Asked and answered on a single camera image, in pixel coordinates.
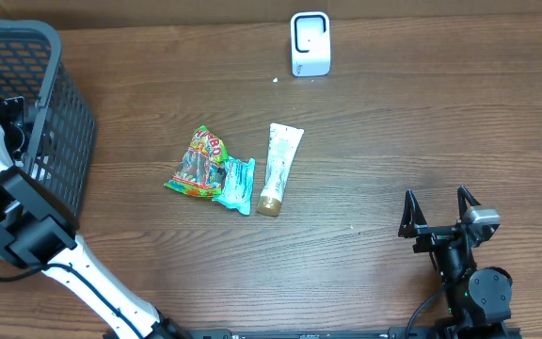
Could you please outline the white tube with gold cap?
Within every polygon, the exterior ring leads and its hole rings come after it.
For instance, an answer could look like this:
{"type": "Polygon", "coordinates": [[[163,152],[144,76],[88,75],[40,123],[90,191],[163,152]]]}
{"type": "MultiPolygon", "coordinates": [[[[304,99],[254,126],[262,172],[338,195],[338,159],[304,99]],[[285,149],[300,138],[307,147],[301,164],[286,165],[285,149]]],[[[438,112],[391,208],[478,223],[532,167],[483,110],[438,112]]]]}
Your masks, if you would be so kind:
{"type": "Polygon", "coordinates": [[[279,215],[286,184],[304,130],[271,123],[265,171],[265,183],[257,211],[265,216],[279,215]]]}

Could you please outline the teal tissue packet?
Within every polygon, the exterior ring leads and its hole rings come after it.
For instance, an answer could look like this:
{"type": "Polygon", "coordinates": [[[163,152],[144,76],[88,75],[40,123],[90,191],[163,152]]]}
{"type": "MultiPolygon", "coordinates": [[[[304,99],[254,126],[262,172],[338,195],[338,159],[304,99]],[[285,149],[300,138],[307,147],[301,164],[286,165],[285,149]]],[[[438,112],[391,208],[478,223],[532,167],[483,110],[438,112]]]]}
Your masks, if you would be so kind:
{"type": "Polygon", "coordinates": [[[256,160],[250,158],[244,162],[230,156],[224,162],[224,167],[226,176],[221,193],[212,198],[212,201],[249,216],[256,160]]]}

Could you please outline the colourful Haribo candy bag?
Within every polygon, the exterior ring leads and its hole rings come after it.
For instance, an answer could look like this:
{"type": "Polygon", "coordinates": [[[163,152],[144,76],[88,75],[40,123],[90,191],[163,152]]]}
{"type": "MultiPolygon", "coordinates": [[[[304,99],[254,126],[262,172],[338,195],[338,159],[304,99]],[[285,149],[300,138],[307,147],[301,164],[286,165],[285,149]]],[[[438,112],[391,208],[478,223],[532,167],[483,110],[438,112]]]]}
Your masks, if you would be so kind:
{"type": "Polygon", "coordinates": [[[177,169],[164,186],[198,198],[217,197],[226,176],[229,159],[224,142],[202,125],[194,130],[177,169]]]}

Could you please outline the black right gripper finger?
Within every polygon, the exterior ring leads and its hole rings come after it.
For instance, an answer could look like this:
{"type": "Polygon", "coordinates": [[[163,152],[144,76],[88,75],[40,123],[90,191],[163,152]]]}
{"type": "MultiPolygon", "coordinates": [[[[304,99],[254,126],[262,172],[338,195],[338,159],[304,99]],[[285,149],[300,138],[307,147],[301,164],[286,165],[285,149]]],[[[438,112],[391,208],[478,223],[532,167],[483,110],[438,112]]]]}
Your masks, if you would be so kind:
{"type": "Polygon", "coordinates": [[[421,229],[427,227],[427,222],[422,213],[414,192],[409,189],[405,195],[404,212],[399,226],[399,235],[418,235],[421,229]]]}
{"type": "Polygon", "coordinates": [[[461,221],[474,221],[476,219],[475,207],[480,206],[474,196],[465,186],[457,189],[458,212],[461,221]]]}

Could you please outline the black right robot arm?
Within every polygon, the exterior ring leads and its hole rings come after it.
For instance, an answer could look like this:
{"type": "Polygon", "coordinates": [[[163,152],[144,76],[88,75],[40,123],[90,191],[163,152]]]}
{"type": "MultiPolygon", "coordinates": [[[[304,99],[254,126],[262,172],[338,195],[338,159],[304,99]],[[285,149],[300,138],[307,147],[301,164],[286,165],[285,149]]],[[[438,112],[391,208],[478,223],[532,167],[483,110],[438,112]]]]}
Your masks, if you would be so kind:
{"type": "Polygon", "coordinates": [[[412,190],[405,195],[398,235],[413,238],[412,249],[427,253],[441,279],[441,288],[425,300],[395,338],[519,338],[519,328],[509,329],[512,316],[511,275],[500,267],[479,268],[472,250],[487,242],[498,230],[501,217],[496,209],[479,203],[465,186],[457,190],[457,221],[431,227],[412,190]],[[417,327],[419,314],[439,297],[445,297],[450,316],[432,327],[417,327]]]}

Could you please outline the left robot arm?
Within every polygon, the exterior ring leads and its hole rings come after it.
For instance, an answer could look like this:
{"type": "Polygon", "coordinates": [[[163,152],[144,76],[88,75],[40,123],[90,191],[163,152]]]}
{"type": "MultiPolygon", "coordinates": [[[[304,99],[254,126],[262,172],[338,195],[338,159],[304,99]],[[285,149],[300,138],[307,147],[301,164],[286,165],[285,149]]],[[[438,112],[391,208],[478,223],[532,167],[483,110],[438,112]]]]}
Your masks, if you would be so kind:
{"type": "Polygon", "coordinates": [[[13,283],[37,274],[64,285],[110,328],[111,338],[186,338],[188,332],[123,285],[91,252],[78,221],[51,192],[10,157],[0,99],[0,257],[21,270],[13,283]]]}

